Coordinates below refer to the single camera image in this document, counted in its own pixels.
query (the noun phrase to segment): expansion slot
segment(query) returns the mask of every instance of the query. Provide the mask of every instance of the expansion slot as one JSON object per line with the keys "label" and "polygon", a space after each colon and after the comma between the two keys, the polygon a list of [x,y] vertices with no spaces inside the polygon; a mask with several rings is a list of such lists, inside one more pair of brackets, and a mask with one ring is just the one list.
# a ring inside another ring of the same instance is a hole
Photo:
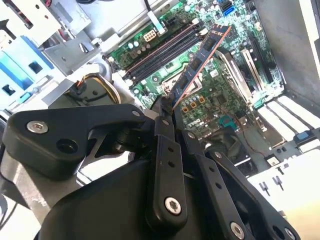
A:
{"label": "expansion slot", "polygon": [[172,108],[175,109],[184,98],[187,90],[205,67],[208,60],[213,56],[217,47],[221,44],[225,36],[229,33],[231,26],[214,24],[201,43],[199,50],[193,57],[191,63],[185,68],[180,78],[173,86],[170,97],[172,98]]}
{"label": "expansion slot", "polygon": [[250,33],[249,34],[249,39],[251,42],[251,47],[253,49],[254,54],[257,56],[259,62],[262,65],[262,70],[264,75],[266,76],[266,79],[268,81],[268,83],[272,83],[274,81],[273,77],[271,76],[270,70],[267,66],[267,63],[265,62],[263,55],[262,55],[262,50],[258,44],[258,41],[256,40],[256,38]]}
{"label": "expansion slot", "polygon": [[258,87],[259,91],[262,91],[264,89],[264,83],[262,82],[262,79],[258,73],[258,70],[256,68],[256,65],[254,63],[254,60],[251,57],[251,54],[247,48],[244,48],[241,50],[242,56],[245,59],[246,64],[248,65],[250,72],[253,76],[253,79],[256,83],[256,86]]}
{"label": "expansion slot", "polygon": [[245,102],[249,102],[252,98],[251,91],[246,83],[244,76],[241,74],[235,60],[231,56],[231,53],[225,48],[219,47],[215,51],[216,55],[222,60],[232,78],[234,89],[237,93],[244,98]]}

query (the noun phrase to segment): electronic component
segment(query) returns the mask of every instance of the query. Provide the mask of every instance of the electronic component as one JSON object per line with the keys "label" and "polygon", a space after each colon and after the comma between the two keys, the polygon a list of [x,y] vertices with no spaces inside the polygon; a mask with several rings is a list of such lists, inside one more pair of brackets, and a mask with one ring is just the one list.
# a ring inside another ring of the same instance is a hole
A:
{"label": "electronic component", "polygon": [[197,35],[200,29],[199,21],[195,21],[195,23],[189,25],[131,67],[123,77],[124,79],[132,79],[133,85],[130,88],[200,42],[203,37]]}
{"label": "electronic component", "polygon": [[239,96],[243,97],[247,103],[249,103],[252,98],[251,91],[234,58],[231,56],[231,53],[226,49],[219,47],[216,54],[225,63],[229,76],[232,79],[234,90],[239,94]]}
{"label": "electronic component", "polygon": [[261,70],[263,71],[264,75],[266,76],[266,80],[268,81],[268,83],[272,83],[274,81],[271,72],[269,70],[268,67],[268,63],[264,60],[264,57],[262,55],[262,49],[258,44],[258,41],[256,40],[256,38],[253,36],[253,34],[249,34],[249,39],[251,42],[251,47],[252,47],[252,51],[253,53],[255,53],[257,59],[259,60],[262,68]]}
{"label": "electronic component", "polygon": [[157,33],[154,30],[151,30],[147,32],[145,35],[143,35],[143,38],[146,42],[150,42],[151,40],[155,39],[157,37]]}
{"label": "electronic component", "polygon": [[166,30],[164,29],[164,27],[161,25],[161,23],[159,22],[159,20],[157,19],[156,15],[152,12],[149,11],[147,14],[151,20],[151,22],[154,24],[155,28],[157,29],[158,33],[160,35],[164,34],[166,32]]}
{"label": "electronic component", "polygon": [[187,89],[212,57],[215,50],[230,31],[230,26],[214,24],[205,37],[192,62],[185,68],[181,77],[172,88],[172,108],[174,109],[184,97]]}
{"label": "electronic component", "polygon": [[245,5],[245,8],[246,8],[246,11],[249,14],[256,10],[256,6],[255,6],[254,0],[245,0],[244,5]]}
{"label": "electronic component", "polygon": [[264,83],[259,75],[254,60],[252,59],[250,51],[247,48],[244,48],[241,50],[241,53],[247,66],[249,67],[249,70],[251,72],[251,75],[253,76],[257,88],[259,89],[259,91],[262,91],[264,89]]}
{"label": "electronic component", "polygon": [[235,10],[234,5],[229,0],[221,3],[220,8],[221,8],[221,11],[225,17],[228,16],[230,13],[232,13]]}

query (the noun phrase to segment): pcie slot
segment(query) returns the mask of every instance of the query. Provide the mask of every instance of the pcie slot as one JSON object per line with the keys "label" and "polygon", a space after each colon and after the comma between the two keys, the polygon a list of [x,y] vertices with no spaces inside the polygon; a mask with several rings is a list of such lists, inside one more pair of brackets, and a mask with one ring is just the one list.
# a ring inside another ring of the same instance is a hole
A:
{"label": "pcie slot", "polygon": [[219,47],[215,53],[224,62],[238,94],[248,103],[252,97],[251,91],[230,52]]}
{"label": "pcie slot", "polygon": [[161,60],[157,60],[156,62],[153,62],[150,67],[143,67],[143,70],[139,75],[135,75],[134,82],[136,85],[139,81],[145,79],[146,77],[150,76],[152,73],[156,72],[161,67],[165,66],[169,62],[171,62],[173,59],[175,59],[180,54],[184,53],[188,49],[190,49],[195,44],[199,43],[201,39],[198,36],[194,36],[193,39],[189,40],[186,44],[181,44],[179,47],[177,47],[174,51],[170,51],[170,55],[166,55],[165,58]]}
{"label": "pcie slot", "polygon": [[274,81],[274,79],[271,76],[270,70],[266,65],[266,61],[263,58],[262,50],[261,50],[256,38],[253,36],[252,33],[250,33],[249,39],[250,39],[250,42],[251,42],[251,46],[252,46],[253,52],[257,56],[259,62],[262,64],[263,73],[265,74],[266,79],[267,79],[268,83],[270,84],[270,83],[272,83]]}
{"label": "pcie slot", "polygon": [[253,76],[253,79],[254,79],[254,81],[256,83],[256,86],[258,87],[258,89],[260,91],[262,91],[264,84],[263,84],[263,82],[261,80],[261,77],[260,77],[260,75],[258,73],[258,70],[257,70],[256,65],[254,63],[254,60],[251,57],[251,54],[250,54],[249,50],[245,48],[245,49],[241,50],[241,53],[242,53],[242,56],[244,57],[244,59],[246,61],[246,64],[248,65],[248,67],[250,69],[250,72],[251,72],[251,74]]}
{"label": "pcie slot", "polygon": [[133,72],[136,68],[144,64],[145,62],[149,61],[153,57],[156,57],[158,53],[160,53],[162,50],[168,48],[172,44],[176,43],[178,40],[183,39],[187,34],[190,32],[193,32],[195,29],[199,27],[199,24],[190,24],[186,28],[182,29],[180,33],[172,37],[167,42],[163,43],[159,48],[155,49],[153,52],[151,52],[148,56],[143,58],[141,61],[133,65],[130,69],[127,70],[127,74],[130,75],[131,72]]}

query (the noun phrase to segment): capacitor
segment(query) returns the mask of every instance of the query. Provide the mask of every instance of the capacitor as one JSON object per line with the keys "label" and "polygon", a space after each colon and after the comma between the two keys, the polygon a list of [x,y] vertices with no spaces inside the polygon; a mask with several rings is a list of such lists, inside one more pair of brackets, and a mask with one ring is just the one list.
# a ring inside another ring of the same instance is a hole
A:
{"label": "capacitor", "polygon": [[188,12],[190,12],[191,7],[190,7],[189,5],[186,5],[186,6],[184,7],[184,10],[188,13]]}

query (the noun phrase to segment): sata port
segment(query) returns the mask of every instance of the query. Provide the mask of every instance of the sata port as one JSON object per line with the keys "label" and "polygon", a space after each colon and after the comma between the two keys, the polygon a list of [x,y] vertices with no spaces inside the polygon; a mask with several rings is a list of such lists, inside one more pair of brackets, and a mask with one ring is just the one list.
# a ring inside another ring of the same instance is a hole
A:
{"label": "sata port", "polygon": [[234,10],[235,10],[235,7],[234,7],[234,6],[231,6],[231,7],[229,7],[227,10],[225,10],[225,11],[223,12],[223,15],[226,17],[226,16],[228,16],[230,13],[232,13]]}
{"label": "sata port", "polygon": [[232,2],[228,1],[226,3],[224,3],[223,5],[221,5],[221,10],[223,12],[225,12],[226,10],[228,10],[230,7],[233,7]]}

